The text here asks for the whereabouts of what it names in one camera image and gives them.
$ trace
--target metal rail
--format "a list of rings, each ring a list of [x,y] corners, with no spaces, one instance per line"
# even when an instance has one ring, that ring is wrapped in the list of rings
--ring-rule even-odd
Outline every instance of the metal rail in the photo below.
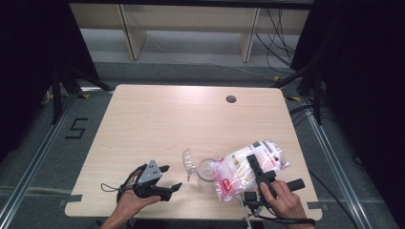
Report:
[[[309,105],[308,99],[303,97],[304,105]],[[337,158],[330,142],[324,132],[322,125],[318,125],[315,118],[311,115],[310,111],[307,111],[309,115],[309,122],[315,132],[316,137],[322,147],[322,150],[327,158],[328,164],[336,178],[337,184],[342,191],[343,197],[348,203],[349,209],[352,212],[354,221],[356,222],[358,228],[373,228],[369,218],[367,217],[366,211],[364,210],[363,204],[360,202],[356,192],[353,190],[352,185],[346,176],[346,173],[341,166],[339,159]]]
[[[9,199],[6,204],[3,206],[3,209],[0,213],[0,228],[7,229],[11,223],[12,218],[17,212],[21,202],[24,199],[30,185],[35,179],[36,174],[38,173],[41,165],[50,151],[51,146],[55,140],[57,133],[59,132],[60,127],[62,126],[65,116],[69,109],[72,107],[76,99],[76,94],[70,94],[68,96],[64,106],[63,112],[60,118],[52,124],[51,128],[47,132],[44,140],[36,151],[35,155],[32,158],[30,165],[25,171],[24,175],[20,178],[18,184],[14,187]]]

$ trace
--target red label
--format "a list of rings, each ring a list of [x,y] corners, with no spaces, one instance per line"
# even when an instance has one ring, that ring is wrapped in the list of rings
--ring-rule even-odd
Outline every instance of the red label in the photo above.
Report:
[[[231,190],[231,186],[230,186],[230,184],[229,184],[229,180],[226,178],[226,179],[223,179],[223,185],[224,185],[224,187],[225,187],[225,190],[227,191],[227,192],[229,192],[230,190]]]

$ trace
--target metal bar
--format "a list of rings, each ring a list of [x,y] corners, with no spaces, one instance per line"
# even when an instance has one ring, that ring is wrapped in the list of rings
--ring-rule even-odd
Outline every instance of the metal bar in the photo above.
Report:
[[[152,6],[228,7],[228,8],[273,8],[309,10],[331,8],[338,3],[314,4],[313,0],[69,0],[69,3],[96,3]]]
[[[242,210],[243,210],[243,212],[244,212],[244,219],[245,219],[246,222],[247,222],[247,229],[252,229],[252,226],[251,226],[250,220],[249,220],[249,216],[247,215],[244,202],[242,201],[242,198],[241,198],[241,194],[238,194],[237,197],[238,197],[239,202],[241,203],[241,207],[242,207]]]
[[[304,105],[309,105],[308,99],[306,97],[303,97],[303,103]],[[309,123],[312,126],[312,129],[315,132],[319,143],[321,144],[322,150],[336,178],[337,184],[342,191],[343,197],[348,203],[349,209],[352,212],[354,221],[356,222],[358,228],[373,228],[362,203],[360,202],[356,192],[353,190],[352,185],[339,162],[339,159],[337,158],[333,148],[330,145],[330,142],[324,132],[324,129],[322,128],[322,125],[318,125],[317,121],[311,115],[310,111],[307,111],[307,113],[310,115]]]
[[[278,89],[282,88],[282,87],[286,86],[287,84],[289,84],[290,82],[294,81],[295,79],[302,77],[305,73],[308,73],[308,66],[300,69],[299,71],[295,72],[294,74],[290,75],[289,77],[280,80],[280,82],[277,82],[270,88],[278,88]]]
[[[99,87],[81,87],[81,92],[78,94],[113,94],[114,91],[105,91]]]
[[[12,218],[14,217],[18,207],[21,205],[21,202],[24,199],[30,185],[32,184],[36,174],[38,173],[42,162],[44,161],[47,153],[49,152],[55,137],[62,126],[66,113],[72,107],[73,103],[75,102],[76,94],[71,94],[64,106],[63,112],[60,118],[52,124],[50,130],[47,132],[44,140],[42,141],[41,145],[39,146],[38,150],[36,151],[35,155],[32,158],[30,165],[28,166],[27,170],[25,171],[24,175],[18,181],[18,184],[14,187],[9,199],[7,200],[6,204],[4,205],[1,213],[0,213],[0,228],[7,229],[11,223]]]

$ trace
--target black fabric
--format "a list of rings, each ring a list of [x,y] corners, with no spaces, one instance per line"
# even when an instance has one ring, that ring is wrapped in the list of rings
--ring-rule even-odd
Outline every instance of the black fabric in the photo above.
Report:
[[[0,33],[1,161],[18,146],[56,64],[98,76],[68,2],[0,1]]]
[[[325,1],[322,0],[314,1],[315,5],[324,3]],[[324,39],[333,19],[339,15],[341,7],[341,4],[335,3],[335,7],[317,7],[310,10],[291,62],[290,67],[292,69],[299,71],[308,65],[322,39]]]
[[[405,4],[360,6],[323,79],[338,122],[400,228],[405,201]]]

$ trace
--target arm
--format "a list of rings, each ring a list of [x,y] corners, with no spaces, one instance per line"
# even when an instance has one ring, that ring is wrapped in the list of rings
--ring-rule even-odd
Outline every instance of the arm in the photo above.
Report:
[[[159,201],[159,196],[139,198],[137,195],[135,195],[133,190],[127,190],[119,199],[114,213],[107,218],[107,220],[102,224],[101,228],[118,229],[129,219],[133,218],[134,215],[138,214],[142,208]]]
[[[277,193],[278,198],[274,198],[268,190],[268,187],[264,184],[260,184],[262,193],[265,196],[266,201],[271,205],[274,213],[278,217],[290,218],[290,219],[306,219],[304,207],[301,203],[300,197],[293,194],[286,183],[281,180],[276,180],[271,183],[273,190]],[[290,224],[287,225],[289,229],[312,229],[315,228],[311,224]]]

